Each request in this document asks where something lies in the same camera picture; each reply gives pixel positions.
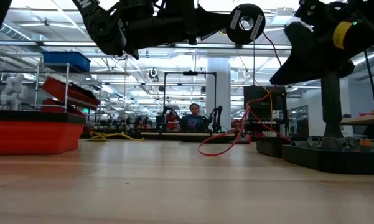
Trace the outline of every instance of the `column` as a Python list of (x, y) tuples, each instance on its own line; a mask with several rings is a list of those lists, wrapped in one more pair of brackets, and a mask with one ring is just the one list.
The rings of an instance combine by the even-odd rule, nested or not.
[[(231, 129), (231, 67), (229, 58), (208, 58), (207, 72), (217, 72), (216, 106), (223, 106), (222, 131)], [(215, 78), (206, 75), (206, 114), (215, 107)]]

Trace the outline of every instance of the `computer monitor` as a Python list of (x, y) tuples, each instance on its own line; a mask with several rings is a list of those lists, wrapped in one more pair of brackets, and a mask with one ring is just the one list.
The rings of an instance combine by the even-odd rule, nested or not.
[[(268, 91), (271, 91), (273, 87), (266, 87)], [(243, 87), (244, 107), (251, 100), (257, 100), (265, 97), (268, 92), (261, 86), (245, 86)], [(284, 111), (286, 109), (286, 90), (285, 87), (275, 87), (271, 92), (273, 99), (273, 111)], [(256, 101), (250, 103), (249, 107), (260, 119), (271, 118), (271, 100), (267, 97), (265, 100)]]

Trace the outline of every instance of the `wooden table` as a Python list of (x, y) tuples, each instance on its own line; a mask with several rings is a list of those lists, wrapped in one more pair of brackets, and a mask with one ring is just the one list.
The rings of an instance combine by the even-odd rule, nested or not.
[(374, 124), (374, 115), (362, 116), (357, 118), (344, 118), (341, 125), (370, 125)]
[(81, 140), (55, 156), (0, 157), (0, 224), (374, 223), (374, 175), (317, 172), (254, 144), (219, 157), (197, 146)]

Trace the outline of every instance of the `black base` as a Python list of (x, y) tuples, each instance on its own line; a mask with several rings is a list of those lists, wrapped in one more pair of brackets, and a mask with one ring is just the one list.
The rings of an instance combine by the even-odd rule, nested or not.
[[(292, 141), (304, 141), (305, 137), (292, 137)], [(267, 156), (282, 158), (282, 146), (290, 144), (281, 137), (260, 137), (256, 138), (256, 150)]]
[(343, 152), (284, 145), (283, 159), (335, 174), (374, 174), (374, 152)]
[(282, 158), (282, 146), (288, 144), (285, 140), (277, 139), (274, 141), (258, 141), (256, 150), (267, 156)]

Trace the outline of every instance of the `yellow cable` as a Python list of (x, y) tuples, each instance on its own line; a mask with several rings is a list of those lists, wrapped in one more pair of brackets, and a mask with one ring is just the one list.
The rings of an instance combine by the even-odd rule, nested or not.
[(273, 97), (271, 96), (271, 94), (270, 94), (270, 92), (267, 90), (267, 88), (265, 88), (264, 86), (262, 86), (259, 82), (257, 82), (254, 78), (253, 78), (253, 76), (251, 75), (251, 73), (249, 72), (249, 70), (248, 70), (248, 67), (245, 65), (245, 63), (243, 62), (243, 60), (242, 60), (242, 57), (241, 57), (241, 55), (239, 54), (239, 51), (238, 50), (236, 50), (236, 52), (238, 53), (238, 56), (239, 56), (239, 58), (240, 58), (240, 60), (241, 60), (241, 62), (242, 62), (242, 64), (243, 64), (243, 66), (245, 67), (245, 70), (249, 73), (249, 75), (250, 75), (250, 77), (253, 79), (253, 81), (254, 82), (256, 82), (261, 88), (263, 88), (264, 90), (266, 90), (267, 91), (267, 93), (269, 93), (269, 100), (270, 100), (270, 102), (269, 102), (269, 105), (270, 105), (270, 110), (271, 110), (271, 124), (270, 124), (270, 126), (269, 126), (269, 128), (270, 128), (270, 130), (273, 130)]
[(110, 137), (113, 137), (113, 136), (123, 136), (123, 137), (128, 138), (128, 139), (133, 140), (133, 141), (143, 141), (144, 140), (144, 138), (135, 139), (135, 138), (132, 138), (132, 137), (126, 135), (126, 134), (121, 134), (121, 133), (105, 134), (105, 133), (101, 133), (101, 132), (90, 131), (90, 135), (91, 135), (91, 138), (89, 139), (89, 141), (107, 141), (107, 138), (110, 138)]

